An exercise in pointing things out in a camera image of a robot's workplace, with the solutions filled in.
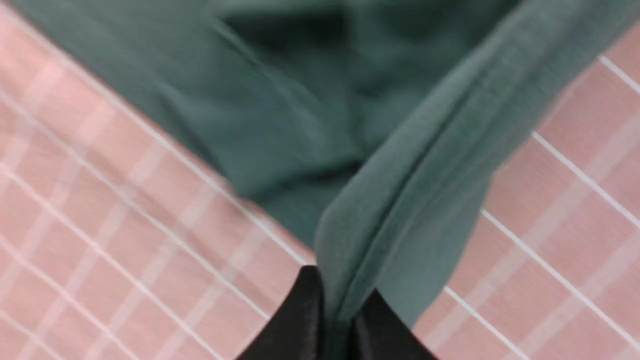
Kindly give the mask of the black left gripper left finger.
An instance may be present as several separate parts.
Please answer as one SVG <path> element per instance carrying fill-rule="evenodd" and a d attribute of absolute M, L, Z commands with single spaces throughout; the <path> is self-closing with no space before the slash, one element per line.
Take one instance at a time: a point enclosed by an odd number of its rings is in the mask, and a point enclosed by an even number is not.
<path fill-rule="evenodd" d="M 238 360 L 318 360 L 322 348 L 323 286 L 318 269 L 300 268 L 290 292 Z"/>

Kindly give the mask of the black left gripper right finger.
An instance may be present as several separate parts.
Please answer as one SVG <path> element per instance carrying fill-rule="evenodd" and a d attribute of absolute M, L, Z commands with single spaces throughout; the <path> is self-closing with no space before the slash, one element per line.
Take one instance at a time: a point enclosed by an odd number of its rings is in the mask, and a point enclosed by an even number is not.
<path fill-rule="evenodd" d="M 351 360 L 436 360 L 374 290 L 355 314 L 350 330 Z"/>

